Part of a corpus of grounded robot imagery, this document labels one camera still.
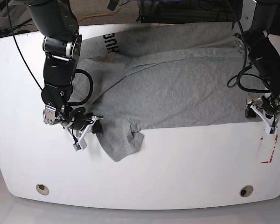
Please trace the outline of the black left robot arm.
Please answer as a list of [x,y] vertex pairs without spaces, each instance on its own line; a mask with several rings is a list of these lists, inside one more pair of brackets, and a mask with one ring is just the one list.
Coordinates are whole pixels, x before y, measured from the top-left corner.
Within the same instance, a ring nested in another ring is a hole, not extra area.
[[[69,101],[72,81],[79,72],[82,36],[75,15],[67,0],[26,0],[24,4],[38,30],[44,35],[43,69],[45,103],[43,118],[46,124],[94,124],[97,117],[85,114],[83,102]],[[278,0],[229,0],[234,20],[240,32],[236,34],[244,50],[244,59],[258,69],[271,98],[264,108],[273,112],[280,108],[280,57],[268,39],[269,29],[277,13]]]

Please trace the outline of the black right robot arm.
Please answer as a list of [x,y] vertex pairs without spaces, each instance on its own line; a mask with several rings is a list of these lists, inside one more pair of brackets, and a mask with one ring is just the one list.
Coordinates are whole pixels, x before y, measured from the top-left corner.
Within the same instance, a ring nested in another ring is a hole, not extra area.
[[116,50],[103,37],[82,42],[70,102],[102,115],[103,134],[121,130],[243,123],[244,101],[280,114],[280,57],[263,30],[243,34],[245,66],[227,22],[168,25],[118,32]]

